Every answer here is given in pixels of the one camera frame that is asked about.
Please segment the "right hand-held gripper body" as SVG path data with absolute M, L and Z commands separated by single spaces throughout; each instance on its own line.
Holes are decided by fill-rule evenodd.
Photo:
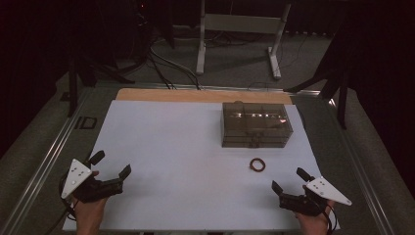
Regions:
M 352 205 L 352 201 L 341 191 L 333 186 L 323 176 L 303 176 L 306 182 L 303 195 L 290 195 L 278 187 L 279 207 L 292 212 L 299 212 L 309 216 L 317 216 L 323 213 L 329 201 Z

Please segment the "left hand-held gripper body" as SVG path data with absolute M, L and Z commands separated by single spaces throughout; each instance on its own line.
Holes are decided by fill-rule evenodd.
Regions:
M 67 199 L 69 196 L 75 196 L 82 203 L 92 203 L 121 194 L 122 187 L 121 177 L 107 181 L 98 180 L 87 165 L 73 159 L 64 180 L 61 198 Z

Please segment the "transparent brown drawer box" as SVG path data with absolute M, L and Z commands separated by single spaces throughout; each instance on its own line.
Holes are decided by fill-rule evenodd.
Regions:
M 224 148 L 284 148 L 293 134 L 282 104 L 223 103 L 221 115 Z

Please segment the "person's right hand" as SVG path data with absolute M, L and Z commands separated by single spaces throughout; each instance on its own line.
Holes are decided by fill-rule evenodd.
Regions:
M 328 235 L 329 232 L 329 215 L 334 207 L 334 201 L 328 201 L 324 213 L 317 216 L 308 216 L 296 212 L 295 217 L 300 223 L 300 230 L 303 235 Z

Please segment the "person's left hand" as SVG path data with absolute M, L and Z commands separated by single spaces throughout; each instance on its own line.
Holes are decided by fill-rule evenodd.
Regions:
M 99 227 L 104 218 L 105 206 L 108 198 L 100 199 L 92 203 L 82 203 L 73 197 L 76 229 L 78 227 Z

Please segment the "white board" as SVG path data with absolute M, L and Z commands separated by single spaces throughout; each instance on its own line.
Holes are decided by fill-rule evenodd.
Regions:
M 279 207 L 276 181 L 298 195 L 301 167 L 321 174 L 294 105 L 286 108 L 293 134 L 284 148 L 224 148 L 219 103 L 114 101 L 96 151 L 103 179 L 132 168 L 123 192 L 105 208 L 102 229 L 138 231 L 296 230 Z

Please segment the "black tripod stand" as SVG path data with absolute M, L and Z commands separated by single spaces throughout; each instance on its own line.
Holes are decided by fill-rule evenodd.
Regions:
M 126 79 L 113 70 L 91 59 L 85 53 L 73 51 L 69 53 L 69 112 L 68 117 L 72 117 L 78 107 L 78 85 L 80 77 L 85 86 L 94 86 L 97 79 L 93 77 L 93 70 L 102 72 L 111 79 L 123 84 L 133 84 L 132 80 Z
M 348 35 L 349 33 L 350 30 L 342 25 L 333 37 L 313 77 L 294 87 L 284 89 L 285 92 L 298 93 L 326 79 L 318 96 L 323 100 L 330 100 L 339 93 L 337 120 L 343 129 L 346 129 L 347 64 L 352 48 L 352 37 Z

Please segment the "wooden board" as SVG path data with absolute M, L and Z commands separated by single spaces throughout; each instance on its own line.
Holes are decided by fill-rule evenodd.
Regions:
M 155 102 L 198 102 L 224 103 L 241 101 L 244 103 L 265 103 L 292 105 L 290 96 L 284 92 L 255 91 L 210 91 L 210 90 L 168 90 L 122 88 L 117 101 L 155 101 Z

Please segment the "white metal stand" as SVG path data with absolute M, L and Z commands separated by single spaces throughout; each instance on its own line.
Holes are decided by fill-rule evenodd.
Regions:
M 279 48 L 282 35 L 287 23 L 288 15 L 290 13 L 292 3 L 284 2 L 284 9 L 279 18 L 257 17 L 257 16 L 238 16 L 238 15 L 223 15 L 211 14 L 206 12 L 206 1 L 201 0 L 201 16 L 200 16 L 200 39 L 199 51 L 197 57 L 196 74 L 201 75 L 205 72 L 206 59 L 206 30 L 214 31 L 235 31 L 235 32 L 249 32 L 275 35 L 275 40 L 272 47 L 267 49 L 269 64 L 272 75 L 275 79 L 280 79 L 281 67 L 277 59 L 277 50 Z

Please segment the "metal rail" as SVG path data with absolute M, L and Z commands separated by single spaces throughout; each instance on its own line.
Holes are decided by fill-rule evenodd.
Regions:
M 0 160 L 0 235 L 17 234 L 90 92 L 89 88 L 81 90 L 74 109 L 54 97 Z
M 381 205 L 379 197 L 372 186 L 368 175 L 365 172 L 363 164 L 359 158 L 357 148 L 353 145 L 351 137 L 345 129 L 340 125 L 338 126 L 341 139 L 346 146 L 347 155 L 350 161 L 350 166 L 353 170 L 359 188 L 362 192 L 365 202 L 368 206 L 378 230 L 381 235 L 395 235 L 392 225 L 389 222 L 388 217 L 385 214 L 384 208 Z
M 195 85 L 175 84 L 173 88 L 168 88 L 163 83 L 114 83 L 114 82 L 97 82 L 96 88 L 138 88 L 138 89 L 163 89 L 163 90 L 198 90 Z M 283 92 L 282 88 L 258 88 L 258 87 L 226 87 L 226 86 L 206 86 L 199 85 L 199 91 L 248 91 L 248 92 Z M 301 90 L 297 93 L 289 93 L 292 96 L 311 96 L 317 97 L 320 91 L 317 90 Z

